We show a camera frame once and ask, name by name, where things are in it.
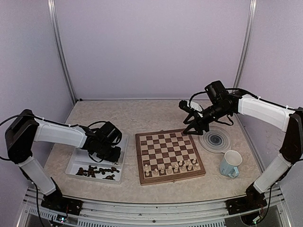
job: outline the mug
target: mug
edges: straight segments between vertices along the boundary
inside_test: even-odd
[[[228,150],[220,164],[220,173],[223,176],[236,178],[239,176],[238,166],[242,163],[241,155],[235,150]]]

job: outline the robotic arm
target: robotic arm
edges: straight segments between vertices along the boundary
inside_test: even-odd
[[[213,105],[203,109],[197,103],[182,100],[179,107],[188,113],[184,124],[188,124],[184,134],[203,135],[209,131],[209,123],[233,114],[252,116],[270,123],[286,132],[278,156],[259,178],[246,190],[246,196],[226,202],[229,214],[246,212],[266,206],[264,192],[275,182],[282,180],[290,168],[303,154],[303,109],[287,109],[256,97],[243,89],[229,93],[220,81],[205,87]]]
[[[121,138],[121,131],[111,122],[105,122],[101,128],[90,129],[81,125],[70,126],[44,120],[34,116],[31,110],[24,110],[5,132],[8,157],[44,194],[41,206],[75,215],[79,215],[82,201],[62,196],[55,181],[33,157],[33,142],[65,144],[87,150],[89,156],[96,153],[102,160],[116,162],[121,148],[115,145]]]

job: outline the black cable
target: black cable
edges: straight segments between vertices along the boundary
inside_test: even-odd
[[[269,211],[270,200],[271,200],[271,190],[272,190],[273,186],[274,186],[274,184],[273,184],[272,186],[270,186],[269,201],[268,201],[268,207],[267,207],[267,209],[266,209],[266,213],[265,213],[265,215],[262,217],[262,219],[261,219],[259,222],[257,222],[256,224],[259,224],[260,222],[262,222],[262,221],[265,219],[265,217],[266,217],[266,215],[267,215],[267,213],[268,213],[268,211]]]
[[[41,225],[43,227],[45,227],[45,225],[43,224],[43,221],[41,219],[41,215],[40,215],[40,210],[39,210],[39,202],[38,202],[38,195],[39,195],[39,192],[38,192],[38,187],[37,185],[33,182],[34,186],[36,187],[36,203],[37,203],[37,211],[38,211],[38,216],[39,216],[39,220],[41,222]]]

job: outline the white wall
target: white wall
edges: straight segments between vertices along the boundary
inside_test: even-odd
[[[303,1],[258,0],[240,87],[264,99],[303,107]],[[241,117],[265,166],[277,156],[284,133],[250,117]],[[294,226],[303,223],[303,162],[281,182]]]
[[[29,108],[45,118],[64,121],[72,108],[56,51],[47,0],[0,1],[0,122]],[[0,156],[7,157],[0,127]],[[50,144],[35,144],[44,165]],[[0,160],[0,226],[11,227],[27,189],[12,162]]]
[[[56,1],[77,98],[187,98],[235,80],[250,1]]]

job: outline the plastic tray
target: plastic tray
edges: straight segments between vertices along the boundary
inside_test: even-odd
[[[69,177],[77,178],[77,179],[81,179],[81,180],[120,184],[122,181],[122,173],[124,170],[124,162],[125,162],[125,154],[127,151],[127,145],[128,145],[128,135],[123,135],[121,142],[118,144],[118,147],[121,148],[121,155],[120,155],[119,160],[115,163],[105,161],[105,160],[102,161],[101,163],[94,162],[89,158],[88,152],[86,150],[75,148],[75,150],[73,151],[73,154],[71,156],[71,159],[67,165],[65,173]],[[92,156],[96,161],[100,160],[99,158],[96,157],[96,154],[94,154]],[[83,169],[88,169],[89,165],[96,166],[97,170],[99,170],[99,168],[109,168],[110,169],[113,166],[117,170],[119,170],[119,173],[106,172],[105,175],[102,175],[100,173],[100,174],[96,174],[96,178],[76,175],[76,173],[78,172],[80,167],[82,167]],[[106,176],[112,175],[112,174],[115,175],[115,177],[114,177],[115,180],[104,179]]]

